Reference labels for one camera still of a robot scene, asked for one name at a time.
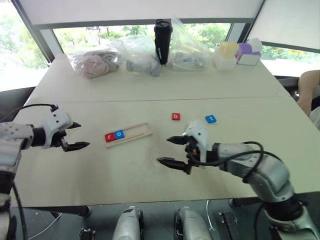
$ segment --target black thermos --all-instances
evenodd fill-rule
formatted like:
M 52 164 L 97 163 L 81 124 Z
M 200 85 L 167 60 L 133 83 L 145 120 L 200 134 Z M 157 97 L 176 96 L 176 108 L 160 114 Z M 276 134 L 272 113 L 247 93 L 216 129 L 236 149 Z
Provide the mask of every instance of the black thermos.
M 155 22 L 155 52 L 160 60 L 160 64 L 164 65 L 168 61 L 170 39 L 172 33 L 172 25 L 170 22 L 163 19 L 158 19 Z

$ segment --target purple box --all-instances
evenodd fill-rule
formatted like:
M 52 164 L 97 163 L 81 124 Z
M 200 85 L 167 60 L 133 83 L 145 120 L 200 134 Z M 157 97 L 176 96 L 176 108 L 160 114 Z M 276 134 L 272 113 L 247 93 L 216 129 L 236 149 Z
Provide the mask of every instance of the purple box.
M 239 49 L 235 54 L 237 64 L 255 66 L 260 57 L 259 51 L 252 52 L 252 47 L 248 43 L 238 43 Z

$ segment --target person's arm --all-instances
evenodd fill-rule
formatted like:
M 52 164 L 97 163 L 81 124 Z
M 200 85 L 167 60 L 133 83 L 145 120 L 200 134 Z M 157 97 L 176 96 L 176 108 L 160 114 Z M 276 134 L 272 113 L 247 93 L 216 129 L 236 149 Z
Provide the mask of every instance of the person's arm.
M 307 116 L 310 116 L 313 92 L 319 84 L 320 70 L 307 71 L 301 75 L 298 81 L 299 100 L 297 104 Z

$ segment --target clear plastic bag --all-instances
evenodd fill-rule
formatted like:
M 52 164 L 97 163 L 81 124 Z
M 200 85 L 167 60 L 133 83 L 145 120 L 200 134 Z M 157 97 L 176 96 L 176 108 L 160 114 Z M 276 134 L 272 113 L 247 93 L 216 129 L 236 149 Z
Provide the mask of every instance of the clear plastic bag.
M 209 47 L 195 40 L 178 19 L 171 19 L 173 32 L 167 66 L 175 71 L 202 71 L 211 64 Z
M 151 37 L 136 35 L 122 37 L 125 46 L 126 69 L 142 75 L 159 76 L 161 65 Z
M 121 41 L 111 41 L 105 49 L 80 52 L 71 56 L 76 73 L 92 79 L 118 70 L 123 62 L 124 47 Z

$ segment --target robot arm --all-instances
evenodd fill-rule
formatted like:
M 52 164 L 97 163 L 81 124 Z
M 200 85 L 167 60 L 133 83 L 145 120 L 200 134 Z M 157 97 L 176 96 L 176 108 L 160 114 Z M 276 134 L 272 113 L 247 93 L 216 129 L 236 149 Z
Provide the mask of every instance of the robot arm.
M 66 129 L 77 127 L 81 125 L 72 122 L 70 116 L 58 107 L 53 109 L 41 127 L 14 122 L 0 123 L 0 239 L 7 239 L 10 231 L 10 191 L 21 159 L 21 150 L 38 146 L 43 149 L 62 147 L 65 152 L 82 149 L 90 143 L 68 144 L 64 139 Z
M 182 136 L 167 140 L 185 145 L 188 163 L 161 157 L 158 158 L 161 164 L 187 174 L 190 174 L 192 167 L 213 166 L 240 177 L 261 199 L 269 221 L 277 229 L 283 232 L 307 230 L 320 240 L 307 209 L 294 193 L 288 169 L 277 156 L 265 152 L 259 143 L 207 145 L 207 132 L 199 120 L 192 122 Z M 257 144 L 260 150 L 254 150 L 248 144 Z

